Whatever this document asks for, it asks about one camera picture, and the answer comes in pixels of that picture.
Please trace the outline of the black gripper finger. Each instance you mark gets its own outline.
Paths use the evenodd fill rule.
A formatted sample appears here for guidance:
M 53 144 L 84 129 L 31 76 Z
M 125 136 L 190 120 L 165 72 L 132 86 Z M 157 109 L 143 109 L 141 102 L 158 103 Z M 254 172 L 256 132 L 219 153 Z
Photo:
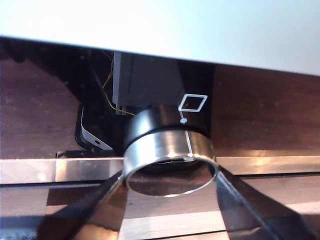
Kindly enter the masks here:
M 256 190 L 226 169 L 216 174 L 216 196 L 231 240 L 314 240 L 298 212 Z
M 117 240 L 128 199 L 122 172 L 94 191 L 61 210 L 44 217 L 38 240 Z

